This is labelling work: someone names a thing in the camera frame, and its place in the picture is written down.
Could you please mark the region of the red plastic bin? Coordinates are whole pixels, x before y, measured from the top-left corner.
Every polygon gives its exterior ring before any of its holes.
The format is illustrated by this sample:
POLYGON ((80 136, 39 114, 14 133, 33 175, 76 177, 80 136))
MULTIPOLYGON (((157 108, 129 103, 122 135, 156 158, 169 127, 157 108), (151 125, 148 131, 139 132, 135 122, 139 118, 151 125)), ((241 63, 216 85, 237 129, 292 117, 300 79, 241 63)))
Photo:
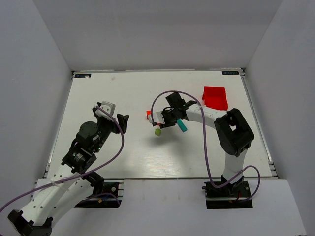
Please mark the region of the red plastic bin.
POLYGON ((202 101, 208 108, 220 111, 228 110, 225 87, 204 86, 202 101))

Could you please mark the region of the red rectangular wood block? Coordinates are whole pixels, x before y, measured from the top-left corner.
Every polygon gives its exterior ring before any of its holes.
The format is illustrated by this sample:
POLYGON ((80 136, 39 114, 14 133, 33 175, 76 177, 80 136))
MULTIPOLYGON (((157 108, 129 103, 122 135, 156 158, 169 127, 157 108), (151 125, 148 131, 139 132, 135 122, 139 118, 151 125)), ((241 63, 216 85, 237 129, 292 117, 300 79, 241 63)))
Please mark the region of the red rectangular wood block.
POLYGON ((146 119, 149 120, 149 117, 151 115, 151 111, 146 111, 146 119))

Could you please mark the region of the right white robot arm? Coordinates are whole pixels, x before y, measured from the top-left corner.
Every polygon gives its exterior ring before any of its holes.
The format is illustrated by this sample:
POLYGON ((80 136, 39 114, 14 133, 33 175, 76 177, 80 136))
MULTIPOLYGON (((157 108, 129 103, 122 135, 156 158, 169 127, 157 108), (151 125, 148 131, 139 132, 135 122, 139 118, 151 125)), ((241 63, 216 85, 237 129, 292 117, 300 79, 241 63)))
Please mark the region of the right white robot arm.
POLYGON ((179 120, 187 120, 202 124, 203 145, 211 185, 215 189, 232 187, 244 178, 245 156, 254 140, 254 133, 242 113, 233 108, 230 111, 219 111, 201 105, 192 95, 171 90, 166 96, 169 104, 161 112, 152 113, 152 124, 167 128, 177 124, 179 120), (225 166, 221 175, 221 184, 214 183, 211 175, 207 152, 206 127, 215 129, 219 143, 225 152, 225 166))

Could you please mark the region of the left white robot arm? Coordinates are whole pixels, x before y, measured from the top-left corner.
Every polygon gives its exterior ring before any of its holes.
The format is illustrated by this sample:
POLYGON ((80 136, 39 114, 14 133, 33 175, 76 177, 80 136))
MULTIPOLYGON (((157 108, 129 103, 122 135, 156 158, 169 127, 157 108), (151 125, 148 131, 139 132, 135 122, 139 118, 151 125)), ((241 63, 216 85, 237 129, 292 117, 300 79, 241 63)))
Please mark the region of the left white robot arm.
POLYGON ((35 189, 38 194, 8 220, 22 236, 49 236, 53 226, 82 200, 104 192, 104 178, 90 170, 110 134, 124 135, 129 115, 113 117, 115 105, 96 103, 96 121, 83 123, 50 183, 35 189))

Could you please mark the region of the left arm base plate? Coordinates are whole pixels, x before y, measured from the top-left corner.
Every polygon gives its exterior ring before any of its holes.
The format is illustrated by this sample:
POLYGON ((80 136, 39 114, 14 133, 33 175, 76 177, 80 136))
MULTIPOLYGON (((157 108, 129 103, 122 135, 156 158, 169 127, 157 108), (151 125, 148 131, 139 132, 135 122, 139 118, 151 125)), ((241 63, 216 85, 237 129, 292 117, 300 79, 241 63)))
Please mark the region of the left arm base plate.
POLYGON ((105 180, 103 188, 80 201, 75 208, 118 209, 123 200, 124 181, 105 180))

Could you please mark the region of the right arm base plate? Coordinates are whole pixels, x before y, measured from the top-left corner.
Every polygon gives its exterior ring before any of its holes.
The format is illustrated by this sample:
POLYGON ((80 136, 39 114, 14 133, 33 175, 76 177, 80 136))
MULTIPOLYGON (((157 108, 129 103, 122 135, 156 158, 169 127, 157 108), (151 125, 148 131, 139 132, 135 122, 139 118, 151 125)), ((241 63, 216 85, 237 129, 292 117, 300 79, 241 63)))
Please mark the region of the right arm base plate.
POLYGON ((207 209, 249 209, 253 208, 252 200, 246 200, 251 196, 247 181, 243 181, 236 190, 229 193, 224 188, 214 188, 210 182, 204 182, 202 190, 205 191, 207 209))

